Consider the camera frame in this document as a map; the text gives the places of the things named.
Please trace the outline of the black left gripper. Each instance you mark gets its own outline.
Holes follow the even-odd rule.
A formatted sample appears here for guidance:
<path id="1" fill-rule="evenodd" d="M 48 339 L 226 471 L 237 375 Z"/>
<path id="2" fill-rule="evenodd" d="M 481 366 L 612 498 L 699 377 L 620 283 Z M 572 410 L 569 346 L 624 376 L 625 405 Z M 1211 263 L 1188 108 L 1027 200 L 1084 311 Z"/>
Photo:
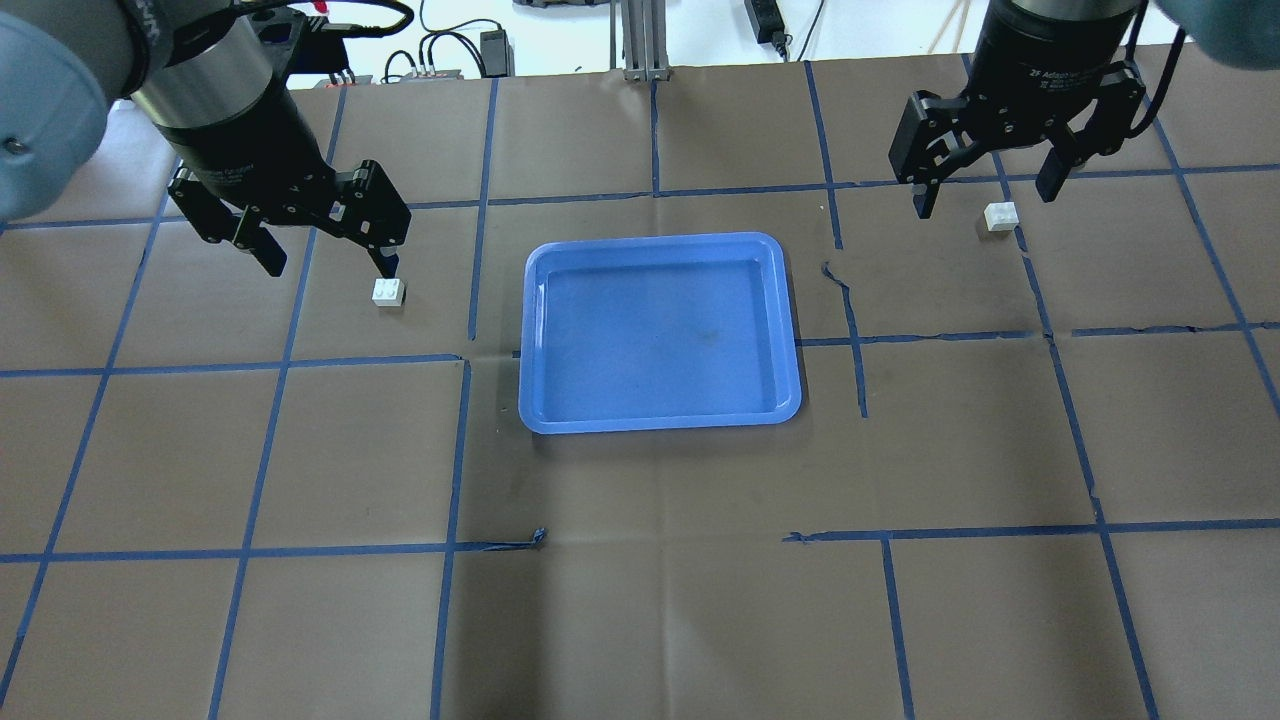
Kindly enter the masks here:
<path id="1" fill-rule="evenodd" d="M 132 100 L 180 164 L 166 191 L 198 237 L 228 242 L 270 275 L 288 255 L 274 225 L 312 227 L 398 275 L 411 213 L 371 159 L 339 173 L 323 156 L 283 73 L 248 20 L 219 20 L 155 70 Z"/>

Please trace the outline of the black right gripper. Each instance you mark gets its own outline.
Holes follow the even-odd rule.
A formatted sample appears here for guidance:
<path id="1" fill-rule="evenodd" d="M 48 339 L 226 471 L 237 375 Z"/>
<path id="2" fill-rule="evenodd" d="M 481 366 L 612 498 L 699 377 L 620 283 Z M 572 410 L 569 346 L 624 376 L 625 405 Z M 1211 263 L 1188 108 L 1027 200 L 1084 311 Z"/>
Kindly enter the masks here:
<path id="1" fill-rule="evenodd" d="M 1050 143 L 1036 191 L 1053 202 L 1076 168 L 1116 152 L 1146 91 L 1137 64 L 1116 59 L 1140 9 L 1139 1 L 992 1 L 965 87 L 956 97 L 914 92 L 890 145 L 916 217 L 931 219 L 945 179 L 986 154 Z"/>

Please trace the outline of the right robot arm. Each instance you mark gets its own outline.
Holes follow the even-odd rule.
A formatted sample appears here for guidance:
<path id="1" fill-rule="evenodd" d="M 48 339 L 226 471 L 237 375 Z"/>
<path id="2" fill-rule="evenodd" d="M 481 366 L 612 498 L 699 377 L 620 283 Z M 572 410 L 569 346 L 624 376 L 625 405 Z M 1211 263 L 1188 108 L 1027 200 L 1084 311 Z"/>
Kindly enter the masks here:
<path id="1" fill-rule="evenodd" d="M 1277 68 L 1275 1 L 1161 1 L 1178 27 L 1155 90 L 1135 61 L 1146 1 L 992 1 L 956 97 L 910 95 L 888 150 L 922 219 L 941 184 L 982 156 L 1048 143 L 1036 187 L 1053 201 L 1070 174 L 1155 120 L 1181 47 L 1245 70 Z"/>

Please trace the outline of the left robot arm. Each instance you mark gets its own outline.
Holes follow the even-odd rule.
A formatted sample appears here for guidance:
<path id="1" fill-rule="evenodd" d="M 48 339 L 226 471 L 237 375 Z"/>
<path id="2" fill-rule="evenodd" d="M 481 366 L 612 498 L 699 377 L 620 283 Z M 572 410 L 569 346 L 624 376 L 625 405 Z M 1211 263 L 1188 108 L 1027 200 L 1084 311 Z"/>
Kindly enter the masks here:
<path id="1" fill-rule="evenodd" d="M 403 29 L 334 24 L 297 1 L 5 1 L 1 200 L 15 222 L 50 209 L 99 150 L 111 105 L 137 105 L 179 167 L 166 191 L 198 237 L 232 243 L 269 275 L 287 255 L 270 228 L 348 240 L 396 277 L 411 213 L 374 160 L 338 172 L 287 82 L 348 74 L 347 38 Z"/>

